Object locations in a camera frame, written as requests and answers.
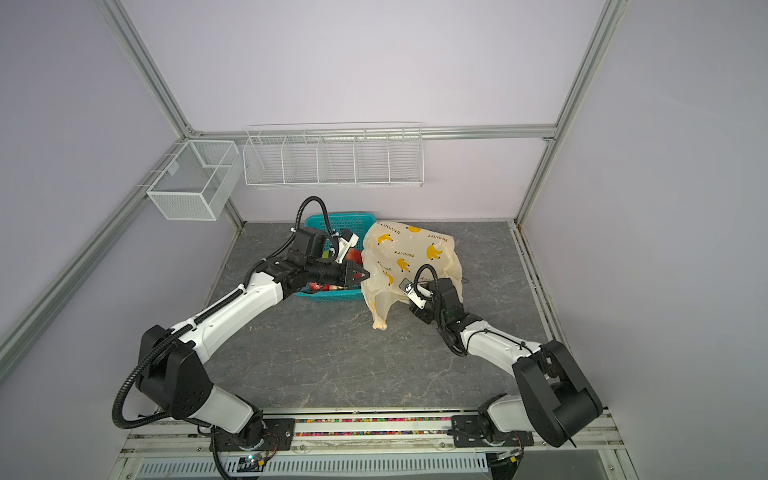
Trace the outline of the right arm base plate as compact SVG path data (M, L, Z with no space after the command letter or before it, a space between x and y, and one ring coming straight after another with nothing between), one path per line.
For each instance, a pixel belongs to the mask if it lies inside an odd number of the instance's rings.
M501 432L482 415L454 415L447 434L459 448L529 447L534 445L531 432Z

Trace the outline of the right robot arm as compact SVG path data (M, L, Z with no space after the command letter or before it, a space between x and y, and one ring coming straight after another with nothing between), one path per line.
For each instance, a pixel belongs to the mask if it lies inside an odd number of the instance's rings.
M404 280L400 289L410 311L433 324L454 355L484 359L516 382L516 395L501 393L481 404L475 423L454 427L455 434L475 444L500 446L514 434L535 432L560 447L602 415L601 400L563 343L529 342L493 327L465 311L446 278Z

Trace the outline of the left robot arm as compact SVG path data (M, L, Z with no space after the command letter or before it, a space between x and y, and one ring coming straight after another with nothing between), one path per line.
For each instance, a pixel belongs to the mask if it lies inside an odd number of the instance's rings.
M245 445L258 443L261 411L217 386L205 365L251 320L309 284L351 288L366 280L368 272L348 257L358 241L349 229L294 228L286 246L254 265L225 297L170 328L147 330L124 387L151 399L160 409L157 419L205 423Z

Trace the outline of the banana print plastic bag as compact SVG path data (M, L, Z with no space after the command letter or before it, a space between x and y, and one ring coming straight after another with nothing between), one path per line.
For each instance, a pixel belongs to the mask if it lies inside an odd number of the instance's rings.
M406 303L400 283L413 280L419 267L430 264L441 278L451 280L459 296L463 295L462 266L452 236L394 221L372 225L363 238L363 267L370 273L361 283L361 291L372 318L373 327L387 328L390 308Z

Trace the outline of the large red fake strawberry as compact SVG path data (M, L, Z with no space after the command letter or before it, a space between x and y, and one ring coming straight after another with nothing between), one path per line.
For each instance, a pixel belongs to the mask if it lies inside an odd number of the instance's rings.
M362 265L362 264L363 264L363 260L362 260L362 254L361 254L361 252L360 252L359 250L357 250L356 248L350 248L350 249L347 251L347 254L346 254L346 257L345 257L345 259L346 259L346 260L348 260L348 261L350 261L350 262L355 262L355 263L357 263L358 265Z

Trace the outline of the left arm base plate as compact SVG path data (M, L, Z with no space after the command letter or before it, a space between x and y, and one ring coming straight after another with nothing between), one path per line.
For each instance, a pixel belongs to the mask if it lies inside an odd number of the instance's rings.
M266 418L251 422L237 434L221 428L212 434L220 452L285 451L291 448L295 426L294 418Z

